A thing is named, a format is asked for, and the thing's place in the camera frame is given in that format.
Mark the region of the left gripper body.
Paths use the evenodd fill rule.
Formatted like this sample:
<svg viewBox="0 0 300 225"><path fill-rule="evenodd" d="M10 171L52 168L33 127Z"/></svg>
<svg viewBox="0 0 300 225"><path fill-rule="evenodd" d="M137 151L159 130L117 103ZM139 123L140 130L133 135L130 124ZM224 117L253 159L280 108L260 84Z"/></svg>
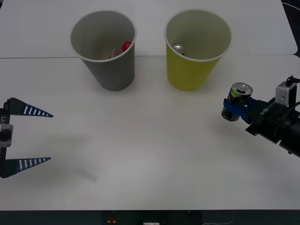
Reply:
<svg viewBox="0 0 300 225"><path fill-rule="evenodd" d="M10 115L4 109L0 110L0 161L6 158L7 147L11 145Z"/></svg>

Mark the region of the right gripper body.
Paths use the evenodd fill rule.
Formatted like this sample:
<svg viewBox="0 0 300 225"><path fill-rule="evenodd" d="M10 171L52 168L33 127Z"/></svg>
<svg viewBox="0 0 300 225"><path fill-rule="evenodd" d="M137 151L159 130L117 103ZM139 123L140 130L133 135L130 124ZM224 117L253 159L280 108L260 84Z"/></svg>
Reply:
<svg viewBox="0 0 300 225"><path fill-rule="evenodd" d="M252 121L248 127L250 134L261 135L273 143L278 143L292 123L292 111L289 107L276 103L275 98L269 102L258 100L249 118Z"/></svg>

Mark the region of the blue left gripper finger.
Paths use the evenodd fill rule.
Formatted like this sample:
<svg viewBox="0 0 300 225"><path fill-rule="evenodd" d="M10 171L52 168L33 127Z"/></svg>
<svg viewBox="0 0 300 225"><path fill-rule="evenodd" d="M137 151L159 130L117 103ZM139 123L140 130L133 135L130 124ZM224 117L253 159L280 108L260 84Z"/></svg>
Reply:
<svg viewBox="0 0 300 225"><path fill-rule="evenodd" d="M53 117L52 114L29 105L17 98L9 98L3 105L3 108L10 115L17 116L38 116L38 117Z"/></svg>
<svg viewBox="0 0 300 225"><path fill-rule="evenodd" d="M24 170L42 164L50 159L51 159L50 157L5 159L3 164L0 167L0 177L8 178L19 172L22 172Z"/></svg>

